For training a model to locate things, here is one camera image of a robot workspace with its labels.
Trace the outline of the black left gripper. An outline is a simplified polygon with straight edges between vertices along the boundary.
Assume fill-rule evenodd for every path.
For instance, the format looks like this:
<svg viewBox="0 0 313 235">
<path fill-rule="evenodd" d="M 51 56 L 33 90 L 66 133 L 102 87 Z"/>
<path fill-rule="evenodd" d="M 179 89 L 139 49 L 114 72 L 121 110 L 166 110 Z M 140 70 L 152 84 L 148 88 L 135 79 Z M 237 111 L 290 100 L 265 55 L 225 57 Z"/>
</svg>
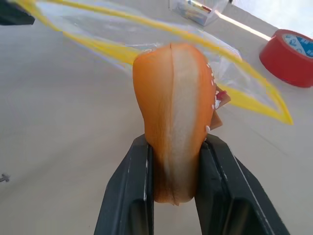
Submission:
<svg viewBox="0 0 313 235">
<path fill-rule="evenodd" d="M 0 0 L 0 25 L 33 25 L 35 18 L 16 3 Z"/>
</svg>

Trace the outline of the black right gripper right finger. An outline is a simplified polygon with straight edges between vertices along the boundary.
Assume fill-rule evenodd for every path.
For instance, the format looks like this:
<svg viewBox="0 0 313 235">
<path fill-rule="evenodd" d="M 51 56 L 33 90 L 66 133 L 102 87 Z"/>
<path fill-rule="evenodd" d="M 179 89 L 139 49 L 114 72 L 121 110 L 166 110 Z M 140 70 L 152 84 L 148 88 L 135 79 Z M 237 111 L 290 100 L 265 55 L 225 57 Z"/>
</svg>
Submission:
<svg viewBox="0 0 313 235">
<path fill-rule="evenodd" d="M 290 235 L 258 179 L 214 135 L 201 146 L 195 203 L 202 235 Z"/>
</svg>

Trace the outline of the red tape roll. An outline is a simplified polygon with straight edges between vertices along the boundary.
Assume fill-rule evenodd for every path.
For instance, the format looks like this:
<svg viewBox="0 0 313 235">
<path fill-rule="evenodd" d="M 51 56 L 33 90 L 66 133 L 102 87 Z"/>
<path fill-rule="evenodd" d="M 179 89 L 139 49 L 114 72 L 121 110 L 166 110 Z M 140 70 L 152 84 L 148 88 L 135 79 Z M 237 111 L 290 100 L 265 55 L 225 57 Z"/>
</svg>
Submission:
<svg viewBox="0 0 313 235">
<path fill-rule="evenodd" d="M 261 50 L 259 58 L 280 80 L 301 88 L 313 86 L 313 39 L 279 29 Z"/>
</svg>

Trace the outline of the clear yellow-edged plastic bag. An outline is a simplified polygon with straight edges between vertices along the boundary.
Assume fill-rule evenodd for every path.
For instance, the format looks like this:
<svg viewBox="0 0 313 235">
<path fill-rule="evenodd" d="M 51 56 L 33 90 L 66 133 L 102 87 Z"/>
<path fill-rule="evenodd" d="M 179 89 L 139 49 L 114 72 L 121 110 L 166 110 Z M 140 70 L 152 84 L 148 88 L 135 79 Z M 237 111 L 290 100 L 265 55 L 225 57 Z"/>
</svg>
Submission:
<svg viewBox="0 0 313 235">
<path fill-rule="evenodd" d="M 187 42 L 204 53 L 217 85 L 231 104 L 292 125 L 279 91 L 238 50 L 191 25 L 151 19 L 135 9 L 99 0 L 10 0 L 64 36 L 130 71 L 135 57 L 171 42 Z"/>
</svg>

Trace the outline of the clear plastic box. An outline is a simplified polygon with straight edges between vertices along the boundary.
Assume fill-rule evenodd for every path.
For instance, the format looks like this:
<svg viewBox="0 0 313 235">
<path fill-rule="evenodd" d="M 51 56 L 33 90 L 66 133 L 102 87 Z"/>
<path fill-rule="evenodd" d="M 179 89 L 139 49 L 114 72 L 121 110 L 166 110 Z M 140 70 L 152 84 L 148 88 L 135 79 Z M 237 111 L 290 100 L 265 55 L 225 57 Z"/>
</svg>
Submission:
<svg viewBox="0 0 313 235">
<path fill-rule="evenodd" d="M 169 9 L 201 26 L 216 20 L 232 0 L 168 0 Z"/>
</svg>

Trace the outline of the orange snack packet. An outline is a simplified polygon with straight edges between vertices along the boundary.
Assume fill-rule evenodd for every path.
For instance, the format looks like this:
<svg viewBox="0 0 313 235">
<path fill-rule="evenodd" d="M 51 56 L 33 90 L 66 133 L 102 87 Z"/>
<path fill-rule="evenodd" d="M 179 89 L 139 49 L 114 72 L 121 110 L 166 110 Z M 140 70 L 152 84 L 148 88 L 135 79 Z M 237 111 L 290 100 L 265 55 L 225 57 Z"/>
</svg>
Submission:
<svg viewBox="0 0 313 235">
<path fill-rule="evenodd" d="M 154 200 L 179 205 L 196 194 L 200 148 L 220 127 L 217 109 L 230 101 L 208 59 L 193 45 L 171 43 L 136 57 L 135 96 L 153 148 Z"/>
</svg>

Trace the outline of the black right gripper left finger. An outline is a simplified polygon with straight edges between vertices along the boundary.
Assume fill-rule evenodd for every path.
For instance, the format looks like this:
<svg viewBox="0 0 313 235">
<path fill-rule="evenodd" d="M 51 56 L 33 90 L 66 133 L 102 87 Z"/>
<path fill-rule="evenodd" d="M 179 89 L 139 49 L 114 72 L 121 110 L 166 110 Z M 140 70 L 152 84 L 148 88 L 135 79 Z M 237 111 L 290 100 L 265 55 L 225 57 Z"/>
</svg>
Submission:
<svg viewBox="0 0 313 235">
<path fill-rule="evenodd" d="M 144 135 L 134 139 L 106 186 L 94 235 L 154 235 L 153 162 Z"/>
</svg>

